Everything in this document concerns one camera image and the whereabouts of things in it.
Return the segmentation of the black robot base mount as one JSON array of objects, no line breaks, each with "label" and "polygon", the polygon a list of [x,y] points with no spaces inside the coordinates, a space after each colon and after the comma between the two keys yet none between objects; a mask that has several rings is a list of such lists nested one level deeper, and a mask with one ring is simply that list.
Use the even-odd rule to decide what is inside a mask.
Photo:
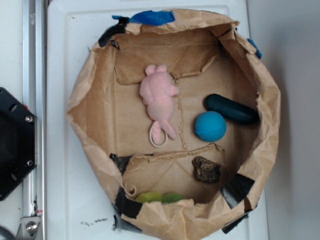
[{"label": "black robot base mount", "polygon": [[36,117],[0,88],[0,200],[4,201],[36,166]]}]

